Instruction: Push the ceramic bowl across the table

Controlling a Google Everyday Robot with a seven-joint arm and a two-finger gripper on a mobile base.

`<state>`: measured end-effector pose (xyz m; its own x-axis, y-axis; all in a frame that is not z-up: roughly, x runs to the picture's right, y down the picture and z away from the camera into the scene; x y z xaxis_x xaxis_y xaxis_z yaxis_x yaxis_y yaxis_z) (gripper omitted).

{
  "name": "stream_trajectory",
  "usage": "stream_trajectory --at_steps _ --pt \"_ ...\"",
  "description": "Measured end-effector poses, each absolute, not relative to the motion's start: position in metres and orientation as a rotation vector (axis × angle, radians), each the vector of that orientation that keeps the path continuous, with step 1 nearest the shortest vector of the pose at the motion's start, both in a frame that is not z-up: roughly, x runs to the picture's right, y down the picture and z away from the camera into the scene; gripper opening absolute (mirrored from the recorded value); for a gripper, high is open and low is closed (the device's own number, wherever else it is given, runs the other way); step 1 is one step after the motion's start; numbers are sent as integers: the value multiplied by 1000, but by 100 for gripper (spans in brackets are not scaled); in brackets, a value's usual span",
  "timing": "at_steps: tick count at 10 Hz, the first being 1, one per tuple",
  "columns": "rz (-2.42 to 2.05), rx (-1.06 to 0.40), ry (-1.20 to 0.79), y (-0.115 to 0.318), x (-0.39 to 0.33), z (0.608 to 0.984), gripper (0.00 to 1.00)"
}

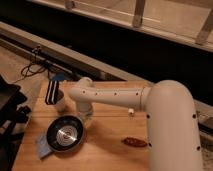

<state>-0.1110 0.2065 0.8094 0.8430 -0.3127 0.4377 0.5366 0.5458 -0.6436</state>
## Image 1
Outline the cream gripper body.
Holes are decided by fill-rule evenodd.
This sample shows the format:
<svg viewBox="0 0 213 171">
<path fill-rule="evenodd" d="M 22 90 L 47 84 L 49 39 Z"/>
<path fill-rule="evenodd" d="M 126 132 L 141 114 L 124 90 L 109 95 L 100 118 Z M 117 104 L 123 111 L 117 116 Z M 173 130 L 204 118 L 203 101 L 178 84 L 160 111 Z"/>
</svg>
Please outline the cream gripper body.
<svg viewBox="0 0 213 171">
<path fill-rule="evenodd" d="M 91 103 L 77 103 L 78 117 L 82 120 L 84 127 L 89 128 L 92 124 L 93 106 Z"/>
</svg>

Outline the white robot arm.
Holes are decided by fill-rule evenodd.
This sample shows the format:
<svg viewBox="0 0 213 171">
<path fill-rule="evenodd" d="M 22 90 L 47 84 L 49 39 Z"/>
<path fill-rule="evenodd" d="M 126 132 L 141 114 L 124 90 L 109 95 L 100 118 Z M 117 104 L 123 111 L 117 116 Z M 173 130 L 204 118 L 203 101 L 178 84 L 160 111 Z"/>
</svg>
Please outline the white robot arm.
<svg viewBox="0 0 213 171">
<path fill-rule="evenodd" d="M 151 87 L 96 88 L 84 77 L 68 95 L 82 116 L 92 114 L 94 102 L 144 111 L 150 171 L 204 171 L 195 104 L 183 84 L 164 80 Z"/>
</svg>

